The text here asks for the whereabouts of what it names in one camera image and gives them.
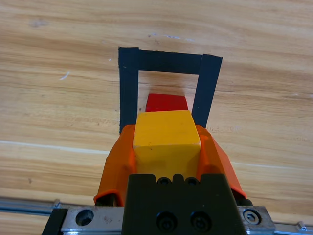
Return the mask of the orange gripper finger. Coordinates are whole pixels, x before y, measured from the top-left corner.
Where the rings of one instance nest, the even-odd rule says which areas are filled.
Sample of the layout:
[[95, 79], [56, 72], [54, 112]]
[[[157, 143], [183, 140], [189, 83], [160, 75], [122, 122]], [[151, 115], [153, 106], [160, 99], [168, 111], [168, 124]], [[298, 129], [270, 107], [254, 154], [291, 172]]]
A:
[[242, 190], [227, 154], [207, 129], [201, 126], [197, 126], [196, 129], [201, 141], [196, 178], [199, 180], [204, 174], [223, 174], [234, 197], [247, 198], [247, 194]]
[[99, 189], [94, 197], [96, 206], [123, 206], [126, 202], [128, 179], [137, 173], [133, 150], [134, 125], [127, 125], [106, 158]]

